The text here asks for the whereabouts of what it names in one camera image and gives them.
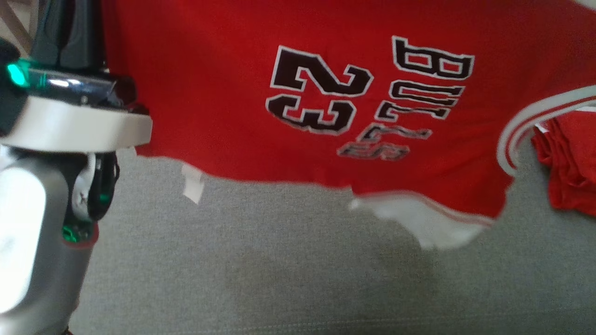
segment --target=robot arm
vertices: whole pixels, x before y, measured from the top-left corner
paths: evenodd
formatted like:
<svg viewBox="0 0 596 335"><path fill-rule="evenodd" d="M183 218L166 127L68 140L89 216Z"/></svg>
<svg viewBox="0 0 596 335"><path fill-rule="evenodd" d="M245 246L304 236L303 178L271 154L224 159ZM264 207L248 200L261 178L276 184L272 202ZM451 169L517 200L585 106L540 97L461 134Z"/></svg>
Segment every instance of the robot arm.
<svg viewBox="0 0 596 335"><path fill-rule="evenodd" d="M119 176L115 151L151 135L134 82L104 69L99 1L66 3L49 1L32 60L0 43L3 335L68 334Z"/></svg>

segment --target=black lettering with white outline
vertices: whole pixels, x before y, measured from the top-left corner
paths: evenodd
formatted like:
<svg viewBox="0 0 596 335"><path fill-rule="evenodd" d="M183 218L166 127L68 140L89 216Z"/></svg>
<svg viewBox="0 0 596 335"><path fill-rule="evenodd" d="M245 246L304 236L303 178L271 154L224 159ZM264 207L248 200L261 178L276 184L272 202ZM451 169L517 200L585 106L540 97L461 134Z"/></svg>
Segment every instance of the black lettering with white outline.
<svg viewBox="0 0 596 335"><path fill-rule="evenodd" d="M357 142L350 142L337 150L340 157L355 159L378 159L396 161L404 158L410 149L407 145L397 145L393 143L379 143L369 145Z"/></svg>
<svg viewBox="0 0 596 335"><path fill-rule="evenodd" d="M369 70L348 64L344 75L350 79L347 83L342 83L320 55L280 45L271 76L271 87L304 92L306 79L300 78L302 71L308 73L322 94L338 97L364 95L373 81Z"/></svg>
<svg viewBox="0 0 596 335"><path fill-rule="evenodd" d="M377 112L374 115L374 119L383 122L396 122L398 115L396 113L408 114L408 113L424 113L430 114L435 119L445 120L451 109L449 108L407 108L396 105L391 101L383 100Z"/></svg>
<svg viewBox="0 0 596 335"><path fill-rule="evenodd" d="M339 135L350 128L356 115L356 107L351 101L332 100L327 113L324 110L303 108L299 117L291 116L288 114L290 110L300 108L300 96L289 94L268 98L265 107L288 125L314 134ZM325 115L331 115L333 119L325 120Z"/></svg>
<svg viewBox="0 0 596 335"><path fill-rule="evenodd" d="M383 135L387 134L395 134L405 138L428 139L433 131L430 129L412 130L402 126L387 127L382 123L373 122L358 136L357 141L376 143L381 141Z"/></svg>
<svg viewBox="0 0 596 335"><path fill-rule="evenodd" d="M422 57L426 63L412 61L411 57ZM393 36L393 62L403 71L425 76L464 80L471 76L474 68L474 56L456 55L435 48L421 48L408 43L407 38ZM447 66L456 67L449 70Z"/></svg>
<svg viewBox="0 0 596 335"><path fill-rule="evenodd" d="M421 101L427 104L453 107L458 102L458 99L437 99L428 95L406 94L404 89L418 91L429 94L442 94L448 97L460 97L464 91L465 86L435 86L425 85L423 83L411 82L409 80L396 80L391 83L389 88L389 96L393 99L407 99L412 101Z"/></svg>

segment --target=stitching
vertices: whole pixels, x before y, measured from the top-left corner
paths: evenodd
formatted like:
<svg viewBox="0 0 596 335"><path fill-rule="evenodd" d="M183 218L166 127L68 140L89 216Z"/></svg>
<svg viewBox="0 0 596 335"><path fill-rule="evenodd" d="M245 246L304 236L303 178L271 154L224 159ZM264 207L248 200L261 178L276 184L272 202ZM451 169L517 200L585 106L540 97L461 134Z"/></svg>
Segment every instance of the stitching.
<svg viewBox="0 0 596 335"><path fill-rule="evenodd" d="M511 315L524 316L532 314L547 314L550 312L561 311L576 311L578 308L559 308L534 310L531 312L500 312L493 314L470 314L461 317L450 317L439 315L435 317L412 317L412 318L386 318L386 319L370 319L370 320L346 320L346 321L321 321L321 322L301 322L295 324L280 324L280 325L266 325L258 327L243 327L243 328L227 328L220 330L197 330L197 331L178 331L174 333L154 333L147 335L196 335L196 334L232 334L232 333L247 333L247 334L281 334L281 333L302 333L305 331L319 331L327 329L347 329L347 328L371 328L371 327L390 327L395 325L424 325L429 321L438 321L438 323L451 322L452 320L469 320L474 318L482 318L482 321L495 321L502 317Z"/></svg>

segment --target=white tag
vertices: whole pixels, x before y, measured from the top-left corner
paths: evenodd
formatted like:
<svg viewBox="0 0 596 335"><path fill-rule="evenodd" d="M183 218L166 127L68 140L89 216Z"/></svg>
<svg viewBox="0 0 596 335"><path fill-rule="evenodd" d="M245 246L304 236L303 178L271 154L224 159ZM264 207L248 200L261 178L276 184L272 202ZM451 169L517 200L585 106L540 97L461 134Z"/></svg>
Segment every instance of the white tag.
<svg viewBox="0 0 596 335"><path fill-rule="evenodd" d="M205 188L203 173L196 167L183 163L182 174L186 178L183 194L195 204L198 204Z"/></svg>

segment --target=red jersey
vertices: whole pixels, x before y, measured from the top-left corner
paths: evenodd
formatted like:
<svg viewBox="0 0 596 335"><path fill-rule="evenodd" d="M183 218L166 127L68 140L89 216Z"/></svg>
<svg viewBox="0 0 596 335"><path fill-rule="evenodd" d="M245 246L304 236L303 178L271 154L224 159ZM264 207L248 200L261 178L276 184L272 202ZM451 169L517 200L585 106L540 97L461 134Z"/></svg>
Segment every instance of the red jersey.
<svg viewBox="0 0 596 335"><path fill-rule="evenodd" d="M596 12L571 0L104 3L154 119L139 152L214 176L490 225L525 130L596 103Z"/></svg>

